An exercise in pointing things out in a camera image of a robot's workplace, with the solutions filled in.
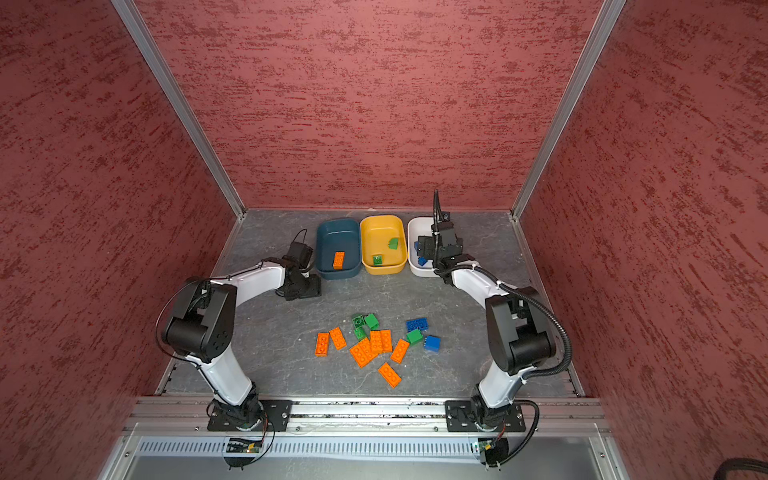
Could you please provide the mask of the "dark teal plastic bin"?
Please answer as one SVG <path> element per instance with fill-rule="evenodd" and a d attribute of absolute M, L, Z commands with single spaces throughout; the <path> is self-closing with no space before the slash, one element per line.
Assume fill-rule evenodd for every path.
<path fill-rule="evenodd" d="M 344 268 L 332 267 L 334 253 L 345 253 Z M 316 232 L 316 270 L 325 280 L 355 277 L 362 268 L 360 225 L 352 218 L 339 218 L 321 223 Z"/>

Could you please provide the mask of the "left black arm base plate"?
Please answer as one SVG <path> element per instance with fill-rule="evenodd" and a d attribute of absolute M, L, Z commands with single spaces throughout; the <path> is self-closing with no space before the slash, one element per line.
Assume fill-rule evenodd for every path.
<path fill-rule="evenodd" d="M 291 417 L 294 402 L 285 399 L 262 399 L 232 407 L 212 400 L 207 407 L 210 432 L 263 432 L 273 429 L 285 432 Z"/>

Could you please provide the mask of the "yellow plastic bin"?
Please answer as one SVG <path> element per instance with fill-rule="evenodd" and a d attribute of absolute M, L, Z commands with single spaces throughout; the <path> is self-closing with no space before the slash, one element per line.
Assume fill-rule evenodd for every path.
<path fill-rule="evenodd" d="M 405 230 L 402 220 L 395 215 L 374 215 L 360 222 L 362 262 L 370 275 L 393 275 L 400 273 L 407 262 Z M 396 250 L 388 248 L 388 241 L 399 239 Z M 373 256 L 381 255 L 383 264 L 375 266 Z"/>

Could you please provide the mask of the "white plastic bin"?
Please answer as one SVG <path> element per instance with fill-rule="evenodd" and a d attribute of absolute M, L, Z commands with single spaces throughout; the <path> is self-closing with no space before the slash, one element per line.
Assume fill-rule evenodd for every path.
<path fill-rule="evenodd" d="M 427 216 L 419 216 L 411 219 L 406 228 L 408 241 L 408 266 L 413 275 L 420 278 L 436 278 L 432 260 L 418 254 L 418 240 L 421 236 L 432 235 L 431 226 L 433 219 Z"/>

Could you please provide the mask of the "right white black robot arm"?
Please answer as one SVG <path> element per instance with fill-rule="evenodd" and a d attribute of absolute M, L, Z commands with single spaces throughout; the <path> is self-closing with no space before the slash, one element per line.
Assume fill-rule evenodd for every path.
<path fill-rule="evenodd" d="M 514 409 L 528 380 L 567 370 L 573 358 L 571 340 L 540 301 L 464 252 L 463 240 L 446 214 L 433 214 L 431 233 L 418 237 L 417 253 L 432 261 L 433 272 L 446 284 L 467 293 L 485 310 L 493 363 L 470 400 L 469 417 L 484 429 L 495 427 Z"/>

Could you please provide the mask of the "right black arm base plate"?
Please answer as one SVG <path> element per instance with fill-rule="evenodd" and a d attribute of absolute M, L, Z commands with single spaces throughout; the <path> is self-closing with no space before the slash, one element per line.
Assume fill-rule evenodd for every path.
<path fill-rule="evenodd" d="M 448 400 L 444 403 L 449 432 L 522 433 L 526 424 L 520 405 L 509 404 L 488 408 L 480 397 L 470 400 Z"/>

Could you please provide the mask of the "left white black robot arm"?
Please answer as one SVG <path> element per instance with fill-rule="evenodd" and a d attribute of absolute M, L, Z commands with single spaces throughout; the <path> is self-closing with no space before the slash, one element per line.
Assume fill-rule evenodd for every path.
<path fill-rule="evenodd" d="M 240 431 L 266 426 L 256 384 L 231 346 L 236 310 L 268 292 L 287 301 L 320 296 L 320 277 L 310 272 L 312 257 L 312 247 L 294 240 L 280 258 L 268 257 L 229 275 L 190 278 L 170 300 L 159 345 L 168 346 L 171 357 L 192 364 L 212 390 L 212 420 Z"/>

